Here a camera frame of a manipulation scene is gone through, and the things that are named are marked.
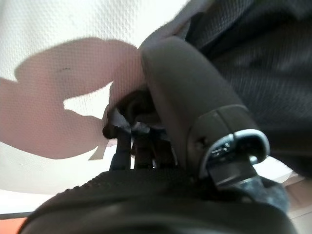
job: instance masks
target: orange surface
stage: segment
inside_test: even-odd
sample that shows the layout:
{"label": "orange surface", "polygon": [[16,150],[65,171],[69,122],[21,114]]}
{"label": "orange surface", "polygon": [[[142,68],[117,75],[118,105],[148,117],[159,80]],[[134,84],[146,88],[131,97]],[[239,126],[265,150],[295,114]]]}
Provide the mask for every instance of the orange surface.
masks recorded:
{"label": "orange surface", "polygon": [[0,220],[0,234],[16,234],[26,218]]}

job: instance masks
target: fabric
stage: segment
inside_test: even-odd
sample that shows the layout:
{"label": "fabric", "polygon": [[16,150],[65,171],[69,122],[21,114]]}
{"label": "fabric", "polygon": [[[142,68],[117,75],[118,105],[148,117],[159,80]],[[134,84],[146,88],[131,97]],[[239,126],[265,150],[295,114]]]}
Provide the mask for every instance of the fabric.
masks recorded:
{"label": "fabric", "polygon": [[215,1],[193,17],[186,41],[236,90],[271,155],[312,176],[312,2]]}

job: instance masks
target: black mesh fabric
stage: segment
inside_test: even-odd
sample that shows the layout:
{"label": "black mesh fabric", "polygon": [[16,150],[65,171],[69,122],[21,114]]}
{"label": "black mesh fabric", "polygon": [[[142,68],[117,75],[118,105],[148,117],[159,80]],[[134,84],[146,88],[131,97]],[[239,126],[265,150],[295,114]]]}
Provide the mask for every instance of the black mesh fabric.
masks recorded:
{"label": "black mesh fabric", "polygon": [[216,0],[194,21],[186,40],[236,90],[272,156],[312,176],[312,1]]}

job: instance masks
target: black plastic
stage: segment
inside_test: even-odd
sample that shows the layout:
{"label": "black plastic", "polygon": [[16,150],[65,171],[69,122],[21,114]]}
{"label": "black plastic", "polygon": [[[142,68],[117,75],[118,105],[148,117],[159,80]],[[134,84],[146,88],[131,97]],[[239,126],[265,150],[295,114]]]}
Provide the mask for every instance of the black plastic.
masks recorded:
{"label": "black plastic", "polygon": [[237,150],[238,142],[249,138],[257,138],[260,147],[245,153],[255,156],[257,163],[265,159],[269,153],[266,136],[231,86],[195,48],[176,37],[167,38],[145,48],[142,63],[182,168],[205,178],[208,158],[214,152]]}

